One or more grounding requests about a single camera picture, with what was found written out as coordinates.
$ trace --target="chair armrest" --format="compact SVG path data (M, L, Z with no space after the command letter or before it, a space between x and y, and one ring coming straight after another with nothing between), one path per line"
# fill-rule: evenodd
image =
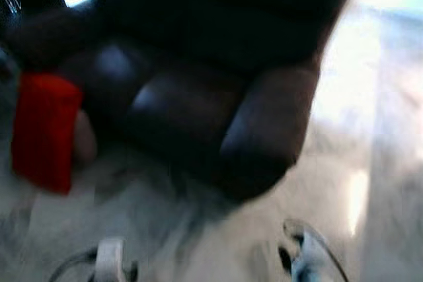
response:
M232 196L264 193L296 163L320 73L310 64L266 71L247 91L220 149Z
M60 8L28 20L18 19L3 43L24 68L57 65L66 56L93 45L106 34L106 24L94 1Z

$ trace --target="white object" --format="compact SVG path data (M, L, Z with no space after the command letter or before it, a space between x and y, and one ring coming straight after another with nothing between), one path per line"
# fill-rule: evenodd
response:
M95 263L95 282L127 282L122 269L123 251L124 241L121 238L100 242Z

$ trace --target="dark leather armchair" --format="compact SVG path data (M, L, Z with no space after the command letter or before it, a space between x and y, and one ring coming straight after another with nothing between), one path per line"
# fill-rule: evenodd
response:
M237 199L295 164L345 0L91 0L10 29L27 71L85 92L95 127Z

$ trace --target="red cloth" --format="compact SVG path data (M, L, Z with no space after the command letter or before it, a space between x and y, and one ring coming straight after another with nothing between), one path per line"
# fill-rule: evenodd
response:
M73 128L83 93L51 74L23 73L15 117L13 169L38 186L71 188Z

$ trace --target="cable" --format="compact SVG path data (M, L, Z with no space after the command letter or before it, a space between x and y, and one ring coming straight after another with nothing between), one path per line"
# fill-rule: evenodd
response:
M296 235L293 232L289 232L288 229L288 225L287 223L291 223L291 225L293 225L294 227L301 227L303 230L302 231L307 231L311 234L311 236L313 236L314 239L316 239L316 241L319 243L319 245L325 249L325 251L328 253L330 259L333 261L333 263L335 264L337 270L339 271L339 273L341 274L343 280L345 282L350 282L350 280L348 279L348 277L345 274L344 269L342 269L342 266L340 265L338 259L336 259L335 255L333 254L333 252L329 249L329 247L326 245L323 235L321 233L319 233L317 230L315 230L311 225L309 225L308 223L306 223L305 221L302 221L300 219L285 219L284 221L284 232L287 236L290 236L296 240L298 240L298 235Z
M90 249L89 251L83 252L82 254L77 254L70 257L65 262L63 262L52 274L48 282L56 282L66 270L74 265L81 263L93 263L97 258L97 248Z

